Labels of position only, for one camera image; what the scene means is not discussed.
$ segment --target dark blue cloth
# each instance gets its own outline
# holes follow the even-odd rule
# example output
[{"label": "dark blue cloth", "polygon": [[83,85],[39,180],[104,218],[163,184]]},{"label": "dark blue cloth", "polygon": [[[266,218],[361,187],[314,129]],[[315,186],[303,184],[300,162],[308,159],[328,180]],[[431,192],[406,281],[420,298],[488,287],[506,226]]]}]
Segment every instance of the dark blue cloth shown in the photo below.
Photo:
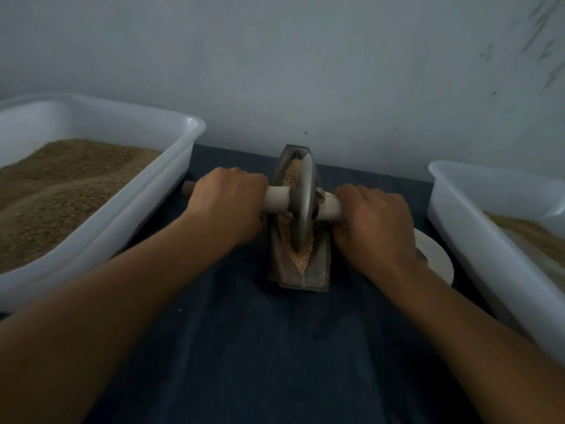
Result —
[{"label": "dark blue cloth", "polygon": [[[276,159],[196,146],[187,178],[216,166],[269,177]],[[415,226],[431,184],[318,166],[322,185],[365,184],[406,197]],[[132,245],[186,208],[180,186]],[[454,286],[485,306],[456,264]],[[266,232],[188,285],[153,322],[86,423],[479,422],[426,338],[332,250],[330,290],[268,281]]]}]

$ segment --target left hand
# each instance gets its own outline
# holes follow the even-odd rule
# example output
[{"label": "left hand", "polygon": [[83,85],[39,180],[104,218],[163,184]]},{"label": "left hand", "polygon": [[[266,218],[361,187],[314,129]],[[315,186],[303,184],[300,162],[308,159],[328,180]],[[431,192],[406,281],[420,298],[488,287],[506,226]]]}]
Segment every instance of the left hand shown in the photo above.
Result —
[{"label": "left hand", "polygon": [[231,248],[255,239],[263,230],[260,214],[268,180],[239,168],[216,168],[202,177],[182,218],[206,224],[206,235],[215,235]]}]

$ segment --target hand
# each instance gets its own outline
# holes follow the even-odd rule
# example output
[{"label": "hand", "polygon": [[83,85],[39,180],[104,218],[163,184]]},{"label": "hand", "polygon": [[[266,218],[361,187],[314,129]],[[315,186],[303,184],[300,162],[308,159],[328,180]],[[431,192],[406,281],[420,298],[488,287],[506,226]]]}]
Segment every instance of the hand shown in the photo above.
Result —
[{"label": "hand", "polygon": [[377,284],[418,265],[408,204],[400,194],[346,184],[335,191],[343,221],[334,223],[337,248],[351,265]]},{"label": "hand", "polygon": [[267,186],[263,174],[216,168],[196,183],[182,217],[204,223],[204,235],[215,236],[229,251],[261,233]]}]

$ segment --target white plate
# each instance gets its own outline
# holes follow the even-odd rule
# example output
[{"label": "white plate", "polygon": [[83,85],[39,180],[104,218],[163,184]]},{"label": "white plate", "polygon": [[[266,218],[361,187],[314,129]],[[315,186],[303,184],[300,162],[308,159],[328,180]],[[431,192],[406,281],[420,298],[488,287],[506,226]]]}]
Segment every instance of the white plate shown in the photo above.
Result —
[{"label": "white plate", "polygon": [[418,229],[414,229],[414,235],[416,236],[416,247],[428,259],[428,267],[439,275],[443,281],[452,285],[455,271],[445,250],[440,244]]}]

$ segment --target white plastic basin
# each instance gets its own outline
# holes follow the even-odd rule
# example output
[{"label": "white plastic basin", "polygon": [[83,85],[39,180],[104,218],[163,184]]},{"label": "white plastic basin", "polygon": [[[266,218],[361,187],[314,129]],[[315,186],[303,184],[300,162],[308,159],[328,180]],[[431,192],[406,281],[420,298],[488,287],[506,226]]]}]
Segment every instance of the white plastic basin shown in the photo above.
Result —
[{"label": "white plastic basin", "polygon": [[0,275],[0,310],[14,312],[122,249],[188,169],[194,141],[205,129],[194,116],[83,95],[0,102],[0,166],[65,138],[163,151],[56,248]]},{"label": "white plastic basin", "polygon": [[[565,365],[565,295],[483,211],[540,221],[565,196],[565,181],[455,162],[436,178],[428,217],[496,317]],[[565,216],[540,223],[565,237]]]}]

